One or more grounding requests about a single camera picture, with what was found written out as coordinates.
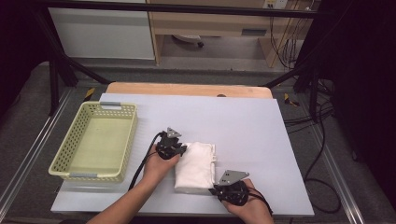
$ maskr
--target forearm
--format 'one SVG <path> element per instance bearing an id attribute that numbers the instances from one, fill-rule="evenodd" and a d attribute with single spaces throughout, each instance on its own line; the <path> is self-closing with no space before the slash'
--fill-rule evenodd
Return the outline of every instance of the forearm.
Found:
<path id="1" fill-rule="evenodd" d="M 155 190 L 157 182 L 143 178 L 133 189 L 88 223 L 129 223 Z"/>

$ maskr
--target yellow plastic basket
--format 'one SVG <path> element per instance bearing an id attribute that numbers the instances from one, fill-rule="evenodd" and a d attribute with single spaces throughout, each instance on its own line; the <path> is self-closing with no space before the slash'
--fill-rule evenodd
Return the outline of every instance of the yellow plastic basket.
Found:
<path id="1" fill-rule="evenodd" d="M 49 173 L 66 180 L 121 182 L 136 125 L 134 104 L 83 103 Z"/>

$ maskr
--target floor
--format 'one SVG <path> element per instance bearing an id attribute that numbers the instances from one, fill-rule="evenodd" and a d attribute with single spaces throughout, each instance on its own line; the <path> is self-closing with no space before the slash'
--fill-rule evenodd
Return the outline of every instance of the floor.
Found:
<path id="1" fill-rule="evenodd" d="M 103 77 L 117 81 L 131 82 L 171 82 L 194 84 L 224 84 L 224 85 L 249 85 L 257 86 L 267 83 L 284 74 L 287 69 L 278 65 L 268 69 L 262 53 L 258 50 L 258 42 L 254 38 L 231 37 L 204 37 L 205 46 L 202 49 L 194 45 L 180 42 L 172 36 L 165 38 L 163 48 L 163 61 L 160 65 L 154 62 L 135 61 L 100 61 L 82 60 L 93 71 Z M 0 148 L 2 158 L 9 160 L 0 161 L 0 190 L 15 194 L 13 203 L 3 206 L 5 194 L 2 195 L 1 214 L 6 216 L 3 223 L 59 223 L 68 218 L 88 219 L 92 214 L 60 215 L 50 211 L 51 204 L 56 197 L 56 189 L 62 180 L 48 175 L 48 167 L 61 144 L 65 133 L 76 111 L 83 101 L 87 89 L 95 87 L 92 100 L 97 100 L 106 90 L 106 86 L 92 82 L 82 74 L 78 74 L 80 82 L 76 88 L 64 88 L 69 92 L 70 100 L 64 107 L 62 115 L 49 132 L 49 138 L 40 148 L 39 155 L 33 155 L 28 171 L 29 175 L 21 179 L 23 183 L 19 189 L 10 189 L 9 183 L 15 181 L 14 174 L 24 161 L 26 155 L 32 155 L 32 145 L 40 134 L 41 128 L 46 125 L 50 111 L 50 90 L 48 68 L 39 66 L 32 73 L 31 78 L 21 91 L 14 106 L 0 120 Z M 274 97 L 278 100 L 284 120 L 297 119 L 306 116 L 304 108 L 305 94 L 295 94 L 292 90 L 294 79 L 282 83 L 272 89 Z M 290 96 L 294 104 L 285 104 L 285 93 Z M 320 95 L 319 103 L 328 100 L 328 96 Z M 321 143 L 321 134 L 318 125 L 299 130 L 307 125 L 289 127 L 290 142 L 296 160 L 304 175 L 318 155 Z M 391 208 L 382 190 L 376 184 L 367 166 L 352 160 L 352 154 L 347 140 L 337 123 L 337 118 L 328 117 L 324 120 L 327 151 L 335 161 L 340 171 L 353 203 L 356 204 L 364 223 L 396 223 L 396 213 Z M 322 156 L 312 170 L 310 177 L 315 177 L 328 182 L 332 186 L 334 181 L 332 167 L 328 163 L 328 155 Z M 323 185 L 307 183 L 311 202 L 325 209 L 334 209 L 337 205 L 335 194 Z M 314 217 L 295 218 L 295 223 L 362 223 L 355 222 L 349 217 L 350 211 L 345 202 L 342 208 L 333 214 L 327 214 L 315 208 Z M 139 217 L 133 223 L 151 223 L 158 219 Z M 163 218 L 165 223 L 195 222 L 195 223 L 240 223 L 236 218 L 213 219 L 195 218 L 194 220 Z M 276 217 L 276 223 L 289 223 L 288 217 Z"/>

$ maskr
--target person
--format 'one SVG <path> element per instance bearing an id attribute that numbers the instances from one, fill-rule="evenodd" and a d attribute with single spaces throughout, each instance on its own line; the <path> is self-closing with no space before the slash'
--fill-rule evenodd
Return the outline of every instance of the person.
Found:
<path id="1" fill-rule="evenodd" d="M 155 153 L 155 146 L 151 148 L 149 154 L 151 156 L 148 157 L 145 164 L 142 179 L 133 189 L 126 192 L 88 223 L 129 223 L 180 158 L 179 155 L 176 155 L 170 160 L 163 160 Z M 254 189 L 250 179 L 244 179 L 244 182 L 248 188 Z M 257 198 L 249 196 L 247 203 L 243 206 L 236 206 L 226 201 L 222 201 L 222 204 L 230 213 L 240 217 L 247 224 L 274 223 L 265 203 Z"/>

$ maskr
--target folded white towel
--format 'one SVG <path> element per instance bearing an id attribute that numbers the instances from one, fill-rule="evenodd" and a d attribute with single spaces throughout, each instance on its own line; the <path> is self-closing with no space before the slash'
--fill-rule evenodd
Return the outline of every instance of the folded white towel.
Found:
<path id="1" fill-rule="evenodd" d="M 215 145 L 185 143 L 186 152 L 180 157 L 175 171 L 175 190 L 182 193 L 207 194 L 215 182 Z"/>

